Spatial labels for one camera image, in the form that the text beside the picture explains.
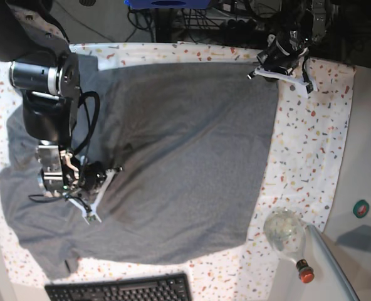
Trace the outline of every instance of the keyboard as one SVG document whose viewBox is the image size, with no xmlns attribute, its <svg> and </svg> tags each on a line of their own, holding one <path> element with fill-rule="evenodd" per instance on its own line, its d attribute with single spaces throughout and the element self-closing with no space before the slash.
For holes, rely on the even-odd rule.
<svg viewBox="0 0 371 301">
<path fill-rule="evenodd" d="M 191 301 L 186 274 L 115 282 L 45 285 L 51 301 Z"/>
</svg>

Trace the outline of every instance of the table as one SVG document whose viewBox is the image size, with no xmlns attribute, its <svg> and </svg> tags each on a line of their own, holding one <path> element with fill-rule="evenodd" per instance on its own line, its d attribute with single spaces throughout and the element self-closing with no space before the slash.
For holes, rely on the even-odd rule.
<svg viewBox="0 0 371 301">
<path fill-rule="evenodd" d="M 72 45 L 72 49 L 79 54 L 96 56 L 101 70 L 152 63 L 252 63 L 258 52 L 190 43 L 109 43 Z M 319 88 L 308 99 L 297 95 L 293 85 L 278 84 L 279 102 L 268 164 L 244 245 L 169 266 L 83 258 L 76 273 L 56 283 L 185 271 L 194 300 L 267 299 L 278 258 L 263 234 L 265 217 L 275 206 L 287 207 L 323 231 L 332 207 L 347 136 L 354 68 L 316 59 L 310 60 L 308 66 Z M 0 63 L 0 170 L 9 164 L 6 120 L 21 103 L 21 96 L 9 84 L 8 68 L 8 63 Z M 34 287 L 49 282 L 7 226 L 1 203 L 0 244 L 12 282 Z"/>
</svg>

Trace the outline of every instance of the gray cloth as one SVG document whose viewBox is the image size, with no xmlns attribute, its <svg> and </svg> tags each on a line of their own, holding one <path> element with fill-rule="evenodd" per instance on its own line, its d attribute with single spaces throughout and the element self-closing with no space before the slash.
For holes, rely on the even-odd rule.
<svg viewBox="0 0 371 301">
<path fill-rule="evenodd" d="M 71 203 L 28 199 L 41 192 L 37 142 L 24 130 L 21 109 L 8 120 L 3 210 L 47 276 L 67 277 L 79 257 L 173 264 L 243 244 L 268 157 L 276 84 L 249 81 L 246 65 L 97 72 L 92 60 L 80 63 L 83 90 L 102 99 L 91 160 L 125 162 L 98 209 L 102 224 L 88 226 Z M 75 144 L 86 130 L 81 110 Z"/>
</svg>

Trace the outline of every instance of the orange bottle cap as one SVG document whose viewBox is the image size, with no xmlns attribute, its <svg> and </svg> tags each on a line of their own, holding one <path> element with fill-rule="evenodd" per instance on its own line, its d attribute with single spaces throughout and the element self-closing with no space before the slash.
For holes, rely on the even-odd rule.
<svg viewBox="0 0 371 301">
<path fill-rule="evenodd" d="M 310 269 L 302 271 L 300 273 L 300 280 L 303 283 L 310 283 L 315 278 L 315 275 L 313 274 L 313 271 Z"/>
</svg>

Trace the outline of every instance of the clear bottle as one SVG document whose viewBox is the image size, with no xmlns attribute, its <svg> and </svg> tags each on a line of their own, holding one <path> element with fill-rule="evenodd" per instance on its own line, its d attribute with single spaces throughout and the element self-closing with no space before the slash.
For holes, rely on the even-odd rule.
<svg viewBox="0 0 371 301">
<path fill-rule="evenodd" d="M 314 279 L 313 269 L 304 259 L 305 227 L 292 211 L 276 208 L 266 218 L 263 226 L 269 244 L 280 258 L 292 261 L 303 283 Z"/>
</svg>

